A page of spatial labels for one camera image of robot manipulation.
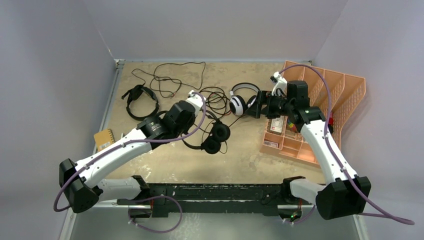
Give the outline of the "black over-ear headphones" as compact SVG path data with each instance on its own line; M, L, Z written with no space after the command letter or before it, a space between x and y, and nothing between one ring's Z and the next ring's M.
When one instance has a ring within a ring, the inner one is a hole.
M231 130L228 125L222 123L222 121L210 110L206 110L206 116L214 120L212 124L213 127L208 137L198 146L191 145L184 140L182 140L182 142L190 149L204 150L208 154L216 154L220 151L222 143L230 138Z

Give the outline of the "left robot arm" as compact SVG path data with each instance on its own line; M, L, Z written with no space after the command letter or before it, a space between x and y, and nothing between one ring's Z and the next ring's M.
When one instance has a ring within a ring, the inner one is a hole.
M198 131L190 130L196 117L206 117L205 102L198 96L189 97L171 106L168 111L144 118L122 139L89 157L59 164L60 190L53 202L57 213L72 209L82 213L95 204L113 199L146 203L149 191L141 178L131 176L123 180L106 176L130 160L149 153L161 145L182 141Z

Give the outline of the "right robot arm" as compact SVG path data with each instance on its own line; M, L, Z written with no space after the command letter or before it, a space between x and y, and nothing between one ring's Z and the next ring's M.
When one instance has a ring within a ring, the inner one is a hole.
M315 205L325 220L363 213L371 182L366 176L358 176L347 163L328 131L329 118L319 107L310 105L306 82L289 81L284 95L260 90L250 110L268 119L288 117L309 144L324 174L324 185L302 176L284 179L280 191L284 202L303 199Z

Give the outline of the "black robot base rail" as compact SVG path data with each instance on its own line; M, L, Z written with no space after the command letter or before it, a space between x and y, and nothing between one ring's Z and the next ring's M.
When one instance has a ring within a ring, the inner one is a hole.
M119 198L119 206L131 208L132 218L146 210L153 218L170 213L261 214L282 219L302 216L311 204L289 195L284 183L147 183L135 178L141 192L134 199Z

